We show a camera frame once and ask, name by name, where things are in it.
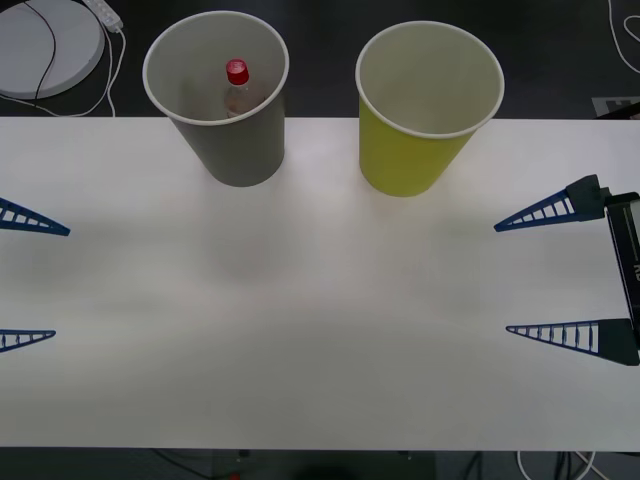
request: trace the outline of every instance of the black cable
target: black cable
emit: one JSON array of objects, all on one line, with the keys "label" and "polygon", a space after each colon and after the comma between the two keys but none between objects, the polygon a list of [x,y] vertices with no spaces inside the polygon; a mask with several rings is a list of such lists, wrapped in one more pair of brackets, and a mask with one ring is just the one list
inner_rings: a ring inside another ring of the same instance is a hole
[{"label": "black cable", "polygon": [[566,456],[565,452],[558,452],[558,454],[556,456],[556,469],[555,469],[555,472],[553,474],[553,479],[554,480],[560,480],[560,475],[561,475],[562,469],[564,467],[565,456]]},{"label": "black cable", "polygon": [[478,479],[482,478],[482,452],[476,452],[473,457],[471,457],[471,460],[469,460],[467,467],[464,469],[461,477],[462,480],[467,480],[469,478],[469,475],[471,475],[471,471],[476,463],[478,463]]},{"label": "black cable", "polygon": [[567,479],[566,480],[571,480],[571,477],[573,476],[573,472],[571,470],[573,470],[573,468],[571,467],[571,452],[567,452]]},{"label": "black cable", "polygon": [[53,29],[51,28],[51,25],[49,25],[49,22],[47,22],[47,19],[44,18],[39,11],[37,11],[35,8],[33,8],[27,2],[22,2],[22,3],[24,3],[27,7],[29,7],[31,10],[33,10],[33,12],[42,19],[42,21],[47,25],[47,28],[51,32],[51,38],[53,39],[53,52],[51,53],[51,60],[49,60],[49,65],[47,65],[47,68],[45,69],[44,73],[42,74],[42,77],[40,77],[40,82],[38,82],[38,88],[36,88],[36,96],[33,99],[33,103],[35,104],[38,101],[38,95],[40,94],[40,87],[42,87],[42,82],[44,82],[44,79],[47,76],[47,73],[49,73],[49,69],[51,68],[51,65],[53,65],[53,60],[56,58],[57,42],[56,42],[56,35],[55,35],[55,33],[53,33]]},{"label": "black cable", "polygon": [[483,459],[484,456],[482,455],[482,452],[480,452],[480,456],[478,457],[478,480],[482,480],[482,472],[484,471],[484,468],[482,467]]},{"label": "black cable", "polygon": [[201,473],[197,470],[194,470],[191,467],[187,467],[186,465],[181,464],[180,462],[176,462],[173,458],[168,457],[167,455],[165,455],[164,453],[162,453],[159,450],[156,450],[155,448],[152,448],[151,451],[153,453],[155,453],[158,457],[160,457],[161,459],[163,459],[165,462],[170,463],[171,465],[173,465],[174,467],[178,467],[181,470],[184,470],[185,472],[189,472],[192,475],[195,475],[196,477],[200,477],[200,478],[204,478],[205,480],[222,480],[225,478],[229,478],[231,476],[231,474],[226,474],[226,475],[205,475],[204,473]]}]

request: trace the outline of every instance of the cup rim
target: cup rim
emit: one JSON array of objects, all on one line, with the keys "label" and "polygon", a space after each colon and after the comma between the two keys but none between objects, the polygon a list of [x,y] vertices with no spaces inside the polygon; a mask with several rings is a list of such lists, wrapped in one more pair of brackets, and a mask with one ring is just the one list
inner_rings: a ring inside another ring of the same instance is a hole
[{"label": "cup rim", "polygon": [[[177,28],[180,28],[180,27],[184,26],[187,23],[193,22],[194,20],[196,20],[196,19],[198,19],[200,17],[213,16],[213,15],[231,15],[231,16],[237,16],[237,17],[244,17],[246,19],[252,20],[252,21],[257,22],[257,23],[261,24],[262,26],[266,27],[267,30],[269,30],[276,37],[278,42],[280,42],[280,46],[282,47],[282,52],[284,53],[284,71],[282,73],[282,78],[280,79],[280,83],[278,83],[278,86],[276,87],[276,89],[271,93],[271,95],[269,95],[269,97],[267,97],[267,99],[264,102],[262,102],[260,105],[258,105],[254,109],[249,110],[248,112],[243,113],[242,115],[238,115],[237,117],[233,117],[233,118],[224,118],[224,119],[221,119],[221,120],[195,120],[195,119],[192,119],[192,118],[183,117],[182,115],[178,115],[177,113],[172,112],[171,110],[166,108],[164,105],[162,105],[158,101],[158,99],[155,97],[155,95],[151,91],[151,88],[149,87],[149,82],[148,82],[148,79],[147,79],[147,70],[148,70],[148,67],[149,67],[149,60],[151,59],[151,56],[153,55],[154,51],[156,50],[158,44],[169,33],[171,33],[173,30],[175,30]],[[219,126],[219,125],[230,125],[232,123],[240,122],[240,121],[244,120],[245,118],[252,117],[253,115],[255,115],[258,112],[260,112],[261,110],[267,108],[269,106],[269,104],[271,102],[273,102],[273,100],[280,94],[280,92],[282,91],[282,88],[284,87],[285,82],[287,81],[288,75],[289,75],[289,50],[287,49],[287,45],[284,43],[284,40],[282,39],[282,36],[278,33],[278,31],[275,28],[273,28],[271,25],[269,25],[267,22],[262,20],[261,18],[254,17],[253,15],[249,15],[247,13],[234,12],[232,10],[216,10],[216,11],[213,11],[213,12],[198,13],[196,15],[191,15],[189,17],[183,18],[179,22],[174,23],[173,25],[168,27],[166,30],[164,30],[158,36],[158,38],[156,38],[153,41],[153,43],[149,47],[149,50],[147,50],[147,54],[144,57],[144,63],[142,65],[142,83],[144,84],[144,89],[147,92],[147,96],[149,97],[151,102],[156,106],[156,108],[158,110],[160,110],[162,113],[164,113],[166,116],[168,116],[169,118],[172,118],[172,119],[177,120],[177,121],[182,122],[182,123],[187,123],[189,125],[197,125],[197,126],[201,126],[201,127],[214,127],[214,126]]]},{"label": "cup rim", "polygon": [[[465,128],[464,130],[460,130],[458,132],[451,132],[451,133],[424,133],[424,132],[419,132],[417,130],[412,130],[410,128],[398,125],[397,123],[389,120],[384,115],[382,115],[373,106],[373,104],[367,98],[367,95],[364,93],[364,89],[362,88],[362,83],[360,81],[360,68],[362,66],[362,60],[363,60],[364,56],[366,55],[367,51],[369,50],[369,48],[371,48],[371,46],[378,39],[380,39],[381,37],[389,34],[390,32],[392,32],[394,30],[405,28],[405,27],[410,26],[410,25],[432,25],[432,26],[433,25],[437,25],[439,27],[444,27],[444,28],[446,28],[448,30],[452,30],[452,31],[454,31],[454,32],[456,32],[458,34],[461,34],[461,35],[469,38],[474,43],[476,43],[478,46],[480,46],[480,48],[482,48],[482,50],[484,50],[485,53],[487,53],[487,55],[493,61],[493,64],[494,64],[494,66],[496,67],[496,69],[498,71],[498,81],[499,81],[499,84],[500,84],[499,85],[500,91],[498,92],[498,98],[496,100],[495,105],[493,106],[493,108],[491,109],[491,111],[489,112],[489,114],[485,118],[480,120],[475,125],[473,125],[473,126],[471,126],[469,128]],[[461,137],[461,136],[473,133],[478,128],[480,128],[482,125],[484,125],[489,120],[491,120],[491,118],[493,118],[493,116],[498,111],[498,108],[500,108],[500,104],[502,103],[502,99],[504,98],[504,73],[502,72],[502,67],[500,66],[500,62],[498,62],[498,59],[493,54],[491,49],[489,49],[489,47],[487,47],[487,45],[484,42],[482,42],[475,35],[472,35],[469,32],[467,32],[466,30],[463,30],[463,29],[461,29],[459,27],[455,27],[453,25],[449,25],[447,23],[432,22],[432,21],[428,21],[428,20],[416,20],[416,21],[412,21],[412,22],[398,23],[397,25],[392,25],[391,27],[385,28],[381,32],[378,32],[375,36],[373,36],[367,42],[367,44],[363,47],[362,51],[360,52],[360,55],[358,56],[358,61],[356,62],[356,86],[358,87],[358,93],[360,94],[360,98],[362,99],[362,101],[365,103],[367,108],[369,108],[369,110],[371,110],[371,112],[376,117],[378,117],[379,120],[381,120],[382,122],[386,123],[391,128],[393,128],[395,130],[399,130],[399,131],[401,131],[403,133],[406,133],[408,135],[411,135],[411,136],[414,136],[414,137],[419,137],[419,138],[430,138],[430,139],[436,139],[437,140],[437,139],[446,139],[446,138],[456,138],[456,137]]]}]

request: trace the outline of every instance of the white cable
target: white cable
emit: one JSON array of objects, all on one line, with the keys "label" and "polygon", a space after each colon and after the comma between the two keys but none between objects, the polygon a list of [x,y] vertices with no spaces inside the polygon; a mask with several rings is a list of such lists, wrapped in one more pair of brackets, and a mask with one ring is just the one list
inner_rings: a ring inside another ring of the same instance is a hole
[{"label": "white cable", "polygon": [[118,73],[120,73],[120,65],[122,65],[122,59],[124,58],[124,51],[127,48],[127,37],[124,36],[124,32],[121,29],[117,29],[116,32],[120,34],[122,37],[122,50],[120,51],[120,58],[118,59],[118,65],[116,66],[116,71],[113,72],[113,79],[111,83],[107,87],[107,100],[109,101],[109,105],[111,106],[111,116],[116,116],[116,107],[113,106],[113,100],[111,100],[111,87],[116,83],[116,78],[118,78]]},{"label": "white cable", "polygon": [[[526,480],[531,480],[531,477],[529,475],[527,475],[527,472],[524,471],[524,467],[522,466],[522,455],[521,455],[521,453],[522,452],[520,452],[520,451],[516,452],[516,460],[518,461],[518,468],[520,469],[520,473],[522,474],[522,476]],[[582,471],[582,473],[580,473],[580,475],[578,475],[573,480],[582,480],[584,477],[587,476],[587,473],[589,473],[589,470],[591,470],[591,468],[593,467],[593,459],[594,458],[596,458],[596,452],[591,452],[591,456],[589,457],[589,460],[587,461],[587,459],[585,459],[585,462],[587,463],[587,466]]]},{"label": "white cable", "polygon": [[[640,73],[640,70],[638,70],[633,65],[631,65],[627,61],[627,59],[624,58],[624,55],[622,55],[622,50],[620,50],[620,45],[618,45],[618,39],[616,38],[616,31],[613,28],[613,7],[611,6],[611,1],[612,0],[607,0],[607,2],[609,2],[609,27],[611,28],[611,35],[613,36],[613,43],[616,44],[616,50],[618,50],[618,55],[620,55],[620,58],[622,59],[622,61],[627,64],[627,67],[629,67],[631,70],[633,70],[636,73]],[[631,38],[633,38],[636,42],[640,42],[640,38],[638,38],[637,35],[632,33],[631,30],[629,30],[629,27],[627,26],[627,22],[629,20],[631,20],[632,18],[640,18],[640,15],[631,15],[631,16],[625,18],[624,22],[622,22],[622,23],[623,23],[624,29],[627,31],[627,33],[629,35],[631,35]]]},{"label": "white cable", "polygon": [[[588,460],[580,452],[576,452],[576,455],[578,455],[580,457],[580,460],[582,460],[584,463],[588,463]],[[593,470],[593,473],[598,475],[602,480],[610,480],[609,477],[607,477],[604,473],[598,470],[595,465],[591,465],[591,470]]]},{"label": "white cable", "polygon": [[[100,97],[100,99],[96,102],[96,104],[93,107],[91,107],[89,110],[87,110],[86,112],[83,112],[83,113],[74,113],[74,114],[71,114],[71,115],[60,115],[58,113],[52,112],[48,108],[44,108],[44,107],[41,107],[40,105],[36,105],[36,104],[30,103],[30,102],[25,102],[24,100],[19,100],[17,98],[5,97],[4,95],[0,95],[0,98],[2,98],[4,100],[9,100],[10,102],[21,103],[21,104],[27,105],[29,107],[35,107],[38,110],[42,110],[43,112],[48,113],[49,115],[53,115],[54,117],[84,117],[85,115],[89,115],[91,112],[93,112],[98,107],[98,105],[100,105],[102,103],[102,100],[104,100],[105,95],[107,95],[108,90],[111,88],[111,85],[113,84],[113,80],[111,79],[111,69],[113,68],[113,47],[111,45],[111,39],[109,38],[109,33],[104,28],[104,25],[100,21],[98,21],[98,24],[102,28],[102,32],[103,32],[105,38],[107,39],[107,43],[109,44],[109,73],[107,75],[107,85],[105,86],[104,92],[102,92],[102,96]],[[124,55],[124,50],[120,54],[120,61],[122,61],[123,55]],[[113,117],[116,116],[115,109],[113,108],[113,105],[111,106],[111,115]]]}]

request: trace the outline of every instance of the yellow paper cup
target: yellow paper cup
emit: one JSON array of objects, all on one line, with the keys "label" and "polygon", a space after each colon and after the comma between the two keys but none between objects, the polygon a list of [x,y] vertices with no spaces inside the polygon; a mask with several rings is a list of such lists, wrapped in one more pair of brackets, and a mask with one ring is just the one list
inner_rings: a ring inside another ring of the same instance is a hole
[{"label": "yellow paper cup", "polygon": [[360,169],[373,187],[399,197],[428,189],[504,96],[491,50],[438,22],[378,33],[360,52],[356,84]]}]

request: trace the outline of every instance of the paper cup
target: paper cup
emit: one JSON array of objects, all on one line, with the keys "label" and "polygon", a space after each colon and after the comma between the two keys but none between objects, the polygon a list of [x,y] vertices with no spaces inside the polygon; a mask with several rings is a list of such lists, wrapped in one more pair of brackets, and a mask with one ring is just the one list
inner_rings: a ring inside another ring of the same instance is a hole
[{"label": "paper cup", "polygon": [[491,50],[437,22],[387,28],[356,64],[360,168],[389,195],[424,192],[495,115],[504,76]]},{"label": "paper cup", "polygon": [[[253,110],[227,118],[226,64],[247,62],[251,86],[266,97]],[[282,37],[259,18],[238,12],[207,12],[165,30],[147,52],[143,82],[153,104],[166,114],[209,172],[223,183],[263,182],[284,156],[282,88],[289,53]]]}]

